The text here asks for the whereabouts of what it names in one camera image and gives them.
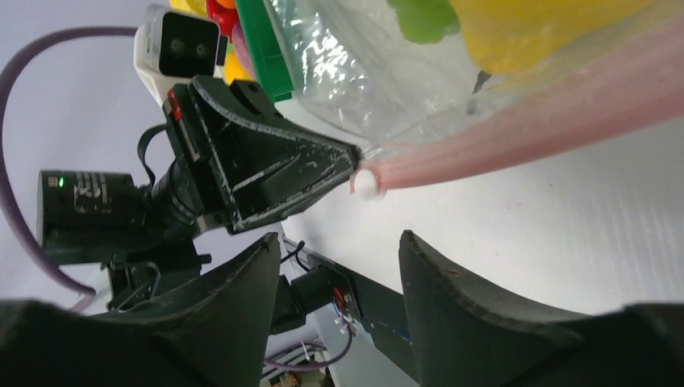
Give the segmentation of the fake yellow pepper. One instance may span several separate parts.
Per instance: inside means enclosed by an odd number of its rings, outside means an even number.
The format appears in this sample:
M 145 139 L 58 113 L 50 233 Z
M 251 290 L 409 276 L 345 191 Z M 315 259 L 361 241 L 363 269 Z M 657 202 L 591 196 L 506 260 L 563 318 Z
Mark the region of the fake yellow pepper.
M 575 40 L 626 19 L 645 0 L 453 0 L 470 58 L 481 70 L 530 69 Z

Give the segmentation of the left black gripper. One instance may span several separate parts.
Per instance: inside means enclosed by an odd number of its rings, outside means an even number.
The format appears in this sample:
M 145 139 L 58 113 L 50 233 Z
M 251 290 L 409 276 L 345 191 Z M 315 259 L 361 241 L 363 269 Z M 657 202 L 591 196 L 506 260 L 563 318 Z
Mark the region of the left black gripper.
M 279 223 L 348 181 L 361 160 L 358 146 L 286 119 L 253 81 L 196 76 L 170 88 L 161 109 L 165 122 L 141 135 L 137 156 L 149 215 L 165 235 Z M 146 151 L 160 133 L 173 160 L 157 180 Z

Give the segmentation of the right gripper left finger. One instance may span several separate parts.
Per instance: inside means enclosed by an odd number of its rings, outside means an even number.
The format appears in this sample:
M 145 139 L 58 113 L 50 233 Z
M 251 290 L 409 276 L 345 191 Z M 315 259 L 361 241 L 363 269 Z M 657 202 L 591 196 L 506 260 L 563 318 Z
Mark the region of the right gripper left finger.
M 256 386 L 280 246 L 263 235 L 210 272 L 123 313 L 1 304 L 4 386 Z

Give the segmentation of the clear zip top bag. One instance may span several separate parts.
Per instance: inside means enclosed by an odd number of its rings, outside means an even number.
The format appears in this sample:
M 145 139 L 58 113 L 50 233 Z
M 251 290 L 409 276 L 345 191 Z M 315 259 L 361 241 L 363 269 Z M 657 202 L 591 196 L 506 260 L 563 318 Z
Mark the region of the clear zip top bag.
M 651 1 L 518 73 L 462 32 L 406 40 L 387 1 L 267 1 L 297 102 L 360 140 L 355 194 L 455 181 L 683 114 L 683 4 Z

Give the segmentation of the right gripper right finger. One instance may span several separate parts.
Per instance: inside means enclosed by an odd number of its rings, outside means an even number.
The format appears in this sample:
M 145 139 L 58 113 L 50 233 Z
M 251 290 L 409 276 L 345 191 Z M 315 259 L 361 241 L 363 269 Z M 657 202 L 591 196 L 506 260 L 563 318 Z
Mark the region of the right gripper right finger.
M 512 293 L 411 231 L 398 253 L 422 386 L 680 386 L 683 306 L 579 314 Z

